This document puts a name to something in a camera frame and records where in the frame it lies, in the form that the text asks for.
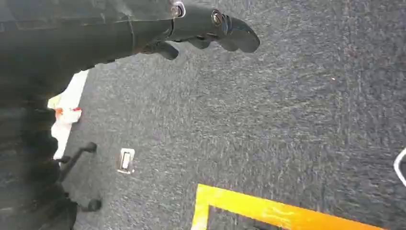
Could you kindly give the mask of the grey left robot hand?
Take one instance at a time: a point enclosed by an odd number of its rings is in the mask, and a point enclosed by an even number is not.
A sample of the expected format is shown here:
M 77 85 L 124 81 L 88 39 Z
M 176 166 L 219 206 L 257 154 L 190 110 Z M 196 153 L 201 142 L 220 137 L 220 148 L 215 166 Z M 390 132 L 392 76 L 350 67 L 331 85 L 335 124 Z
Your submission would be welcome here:
M 260 45 L 244 21 L 184 0 L 3 0 L 0 105 L 46 106 L 74 74 L 134 54 L 175 59 L 172 41 L 245 53 Z

